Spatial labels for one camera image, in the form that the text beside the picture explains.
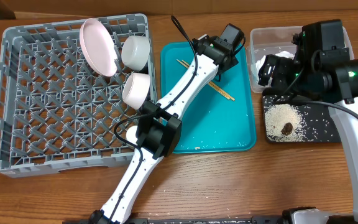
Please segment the wooden table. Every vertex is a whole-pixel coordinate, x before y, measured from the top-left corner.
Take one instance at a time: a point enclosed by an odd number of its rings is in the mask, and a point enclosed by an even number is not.
[[[279,12],[178,16],[189,37],[220,35],[227,23],[247,35],[257,27],[302,26],[340,18],[358,58],[358,11]],[[0,21],[10,26],[63,21]],[[157,86],[160,52],[185,41],[169,16],[150,16]],[[277,215],[312,205],[352,211],[352,189],[340,144],[268,144],[260,99],[252,94],[258,141],[247,152],[172,155],[152,172],[132,212],[138,217],[227,218]],[[61,223],[87,219],[109,198],[126,167],[94,167],[61,174],[11,179],[0,174],[0,223]]]

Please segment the teal tray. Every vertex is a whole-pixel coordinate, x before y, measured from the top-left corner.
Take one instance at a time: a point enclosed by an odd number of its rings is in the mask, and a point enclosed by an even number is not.
[[[254,110],[244,48],[236,57],[239,63],[223,73],[220,82],[214,81],[235,101],[227,100],[206,85],[183,116],[181,138],[173,153],[246,151],[255,145],[257,137]],[[162,49],[162,96],[186,72],[186,68],[177,59],[191,63],[193,58],[188,42],[171,43]]]

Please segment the chopsticks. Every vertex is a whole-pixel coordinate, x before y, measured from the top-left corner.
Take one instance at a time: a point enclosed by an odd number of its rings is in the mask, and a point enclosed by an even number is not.
[[[187,63],[187,62],[185,62],[184,60],[179,60],[179,59],[177,59],[177,61],[178,61],[181,65],[183,65],[185,68],[189,68],[189,67],[190,67],[190,64]],[[234,101],[234,98],[233,98],[231,95],[229,95],[229,94],[226,93],[224,90],[222,90],[222,89],[221,89],[219,86],[217,86],[217,84],[215,84],[214,82],[210,81],[210,82],[208,83],[208,85],[209,85],[210,87],[212,87],[214,90],[216,90],[218,93],[220,93],[220,94],[221,94],[223,97],[225,97],[226,99]]]

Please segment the cup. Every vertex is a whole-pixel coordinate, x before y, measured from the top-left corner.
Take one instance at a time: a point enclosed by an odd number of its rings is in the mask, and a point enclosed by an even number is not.
[[[149,93],[150,75],[132,73],[122,91],[122,100],[131,108],[139,109]]]
[[[150,55],[149,38],[129,36],[122,47],[121,58],[124,65],[135,72],[143,70]]]

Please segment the gray plastic dish rack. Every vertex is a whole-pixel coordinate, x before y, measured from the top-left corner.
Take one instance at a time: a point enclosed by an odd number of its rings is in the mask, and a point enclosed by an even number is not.
[[[118,70],[111,78],[95,73],[82,54],[85,19],[4,31],[0,56],[0,173],[9,177],[53,174],[90,166],[128,164],[133,150],[112,133],[114,125],[138,113],[122,101],[132,70],[121,62],[130,35],[152,43],[147,18],[129,14],[98,18],[114,41]],[[149,100],[156,102],[152,47],[147,62]],[[119,127],[125,134],[131,124]]]

